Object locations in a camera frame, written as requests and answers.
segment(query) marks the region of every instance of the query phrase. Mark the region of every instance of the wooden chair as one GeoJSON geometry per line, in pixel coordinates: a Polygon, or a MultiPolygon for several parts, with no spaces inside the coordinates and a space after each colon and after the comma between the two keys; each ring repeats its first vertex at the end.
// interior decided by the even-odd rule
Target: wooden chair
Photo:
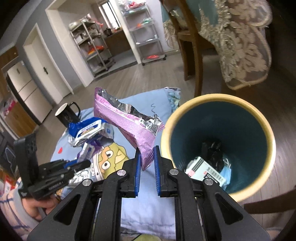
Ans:
{"type": "MultiPolygon", "coordinates": [[[[281,213],[296,209],[296,189],[270,199],[247,203],[244,209],[249,214],[281,213]]],[[[296,240],[296,211],[286,226],[273,241],[296,240]]]]}
{"type": "Polygon", "coordinates": [[[203,79],[201,51],[208,48],[214,48],[214,46],[198,34],[195,26],[195,18],[188,7],[186,0],[160,1],[168,12],[178,36],[178,43],[184,63],[184,80],[188,80],[188,76],[195,74],[194,97],[200,96],[203,79]],[[177,18],[172,13],[175,7],[179,7],[184,15],[188,29],[182,29],[177,18]]]}

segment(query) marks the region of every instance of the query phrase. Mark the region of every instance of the wet wipes package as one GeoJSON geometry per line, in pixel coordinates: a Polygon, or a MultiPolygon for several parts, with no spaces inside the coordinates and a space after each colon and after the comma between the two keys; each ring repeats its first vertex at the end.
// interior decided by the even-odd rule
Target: wet wipes package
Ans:
{"type": "Polygon", "coordinates": [[[222,177],[214,168],[212,168],[204,159],[200,156],[192,160],[185,170],[185,173],[196,180],[203,181],[205,178],[213,179],[220,187],[226,182],[226,179],[222,177]]]}
{"type": "Polygon", "coordinates": [[[69,144],[78,147],[103,136],[113,139],[114,131],[112,125],[104,119],[92,117],[78,123],[70,123],[69,134],[69,144]]]}

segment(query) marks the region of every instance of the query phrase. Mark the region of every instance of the stainless steel rack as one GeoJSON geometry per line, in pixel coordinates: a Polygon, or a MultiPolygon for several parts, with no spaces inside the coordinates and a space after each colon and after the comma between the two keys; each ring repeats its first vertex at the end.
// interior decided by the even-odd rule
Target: stainless steel rack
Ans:
{"type": "Polygon", "coordinates": [[[99,28],[98,28],[96,22],[81,21],[75,28],[70,30],[70,32],[71,32],[72,38],[74,39],[74,42],[76,43],[81,55],[83,56],[84,61],[86,62],[87,66],[89,67],[93,76],[96,76],[101,71],[104,71],[104,70],[108,71],[108,69],[114,64],[114,59],[112,58],[112,54],[111,54],[104,38],[102,38],[102,35],[100,34],[100,31],[99,31],[99,28]],[[90,31],[88,30],[88,28],[90,28],[90,27],[92,27],[93,29],[96,29],[97,33],[96,34],[90,33],[90,31]],[[82,38],[82,40],[77,42],[77,36],[83,32],[86,33],[86,36],[84,38],[82,38]],[[98,50],[96,48],[96,45],[94,42],[94,40],[96,38],[100,38],[103,40],[104,50],[98,50]],[[93,54],[85,56],[85,54],[83,53],[81,46],[85,45],[86,43],[89,43],[89,45],[92,45],[93,48],[95,49],[95,52],[93,54]],[[108,58],[102,57],[101,53],[103,53],[104,51],[108,51],[108,53],[109,53],[108,58]],[[94,59],[97,60],[98,66],[92,68],[89,61],[90,60],[93,61],[94,59]]]}
{"type": "MultiPolygon", "coordinates": [[[[148,9],[148,6],[147,6],[146,3],[143,6],[138,7],[138,8],[135,8],[133,10],[130,10],[130,11],[127,11],[127,12],[123,12],[123,11],[121,12],[121,14],[124,17],[124,19],[127,18],[127,17],[130,17],[132,15],[140,14],[140,13],[145,13],[145,15],[146,15],[147,18],[151,18],[151,15],[150,15],[150,12],[149,12],[149,9],[148,9]]],[[[131,33],[132,38],[133,38],[134,42],[136,43],[136,47],[139,50],[141,61],[142,61],[142,65],[145,65],[148,62],[152,62],[152,61],[159,60],[159,59],[165,60],[166,55],[164,54],[163,47],[161,46],[160,39],[159,39],[159,37],[157,35],[157,31],[156,31],[156,28],[155,28],[155,25],[154,25],[153,20],[151,22],[149,22],[149,23],[142,24],[139,27],[136,26],[136,27],[129,28],[129,32],[131,33]],[[148,27],[152,28],[153,33],[154,33],[154,38],[151,38],[151,39],[148,39],[148,40],[142,41],[142,42],[137,42],[137,40],[136,40],[136,34],[135,34],[136,31],[138,29],[148,28],[148,27]],[[145,46],[145,45],[148,45],[148,44],[151,44],[151,43],[157,43],[157,45],[158,45],[159,52],[158,53],[151,54],[151,55],[158,55],[157,58],[147,58],[150,55],[149,56],[145,56],[141,52],[141,47],[142,46],[145,46]]]]}

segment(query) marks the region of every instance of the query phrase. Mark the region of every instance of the window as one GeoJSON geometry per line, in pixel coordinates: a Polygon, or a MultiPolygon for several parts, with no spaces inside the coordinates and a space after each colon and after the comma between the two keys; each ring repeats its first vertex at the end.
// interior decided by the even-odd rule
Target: window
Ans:
{"type": "Polygon", "coordinates": [[[107,16],[107,18],[108,18],[111,26],[113,28],[119,28],[119,27],[121,27],[121,25],[119,23],[119,20],[118,20],[116,14],[114,12],[114,9],[113,9],[111,3],[110,2],[104,3],[102,5],[102,7],[103,7],[103,9],[105,11],[105,14],[106,14],[106,16],[107,16]]]}

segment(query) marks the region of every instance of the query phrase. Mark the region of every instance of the chair leg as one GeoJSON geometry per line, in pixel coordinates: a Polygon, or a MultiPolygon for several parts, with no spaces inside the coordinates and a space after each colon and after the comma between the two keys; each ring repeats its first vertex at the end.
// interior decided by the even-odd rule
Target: chair leg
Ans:
{"type": "Polygon", "coordinates": [[[184,80],[188,80],[188,62],[187,62],[187,55],[185,51],[184,41],[178,39],[179,46],[180,46],[180,52],[182,55],[183,60],[183,68],[184,68],[184,80]]]}
{"type": "Polygon", "coordinates": [[[198,48],[197,43],[192,43],[194,52],[194,62],[195,62],[195,90],[194,97],[200,96],[202,94],[202,79],[203,79],[203,62],[202,54],[198,48]]]}
{"type": "Polygon", "coordinates": [[[244,209],[249,214],[280,213],[296,209],[296,189],[270,199],[247,203],[244,209]]]}
{"type": "Polygon", "coordinates": [[[180,52],[183,59],[184,66],[184,80],[188,80],[188,76],[194,75],[195,66],[194,66],[194,54],[191,42],[183,41],[178,39],[180,52]]]}

